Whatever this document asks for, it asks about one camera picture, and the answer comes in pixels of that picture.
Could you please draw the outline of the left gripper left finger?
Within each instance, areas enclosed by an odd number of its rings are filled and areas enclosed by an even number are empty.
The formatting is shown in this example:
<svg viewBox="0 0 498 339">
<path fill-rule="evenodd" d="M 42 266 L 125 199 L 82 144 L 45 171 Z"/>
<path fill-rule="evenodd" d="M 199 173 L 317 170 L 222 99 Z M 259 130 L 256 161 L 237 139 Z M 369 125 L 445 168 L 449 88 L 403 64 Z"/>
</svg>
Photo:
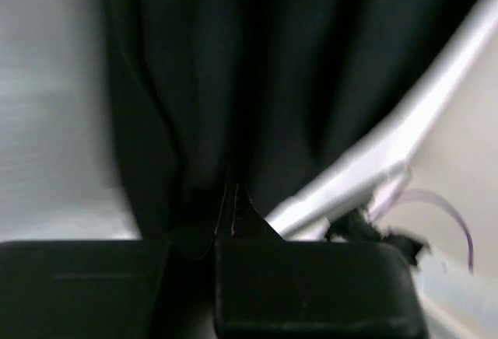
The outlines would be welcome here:
<svg viewBox="0 0 498 339">
<path fill-rule="evenodd" d="M 164 241 L 11 241 L 1 245 L 1 337 L 147 338 Z"/>
</svg>

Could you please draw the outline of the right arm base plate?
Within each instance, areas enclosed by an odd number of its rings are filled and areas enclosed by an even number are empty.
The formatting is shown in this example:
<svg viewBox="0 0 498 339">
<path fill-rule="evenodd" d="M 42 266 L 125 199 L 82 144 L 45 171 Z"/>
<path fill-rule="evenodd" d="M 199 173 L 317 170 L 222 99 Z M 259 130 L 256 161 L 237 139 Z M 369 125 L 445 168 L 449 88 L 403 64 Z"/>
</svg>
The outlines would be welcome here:
<svg viewBox="0 0 498 339">
<path fill-rule="evenodd" d="M 429 249 L 422 239 L 410 236 L 405 232 L 381 232 L 364 215 L 364 207 L 354 208 L 339 218 L 329 221 L 329 227 L 324 235 L 328 242 L 375 242 L 393 246 L 406 261 L 417 267 L 419 254 Z"/>
</svg>

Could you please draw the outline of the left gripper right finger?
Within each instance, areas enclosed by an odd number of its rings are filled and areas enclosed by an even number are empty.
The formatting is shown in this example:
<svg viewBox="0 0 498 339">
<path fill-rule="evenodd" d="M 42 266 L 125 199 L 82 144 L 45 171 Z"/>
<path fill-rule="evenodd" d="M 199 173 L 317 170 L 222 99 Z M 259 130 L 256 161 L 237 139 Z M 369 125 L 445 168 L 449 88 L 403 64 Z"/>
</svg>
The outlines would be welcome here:
<svg viewBox="0 0 498 339">
<path fill-rule="evenodd" d="M 220 338 L 426 338 L 409 265 L 382 243 L 216 244 Z"/>
</svg>

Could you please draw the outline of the black skirt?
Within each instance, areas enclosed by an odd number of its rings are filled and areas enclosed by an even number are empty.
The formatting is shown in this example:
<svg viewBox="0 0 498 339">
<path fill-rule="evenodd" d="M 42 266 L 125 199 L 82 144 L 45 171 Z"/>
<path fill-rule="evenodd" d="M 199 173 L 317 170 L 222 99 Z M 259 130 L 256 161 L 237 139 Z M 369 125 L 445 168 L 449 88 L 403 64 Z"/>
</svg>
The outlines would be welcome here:
<svg viewBox="0 0 498 339">
<path fill-rule="evenodd" d="M 477 0 L 103 0 L 118 174 L 140 233 L 190 258 L 379 123 Z"/>
</svg>

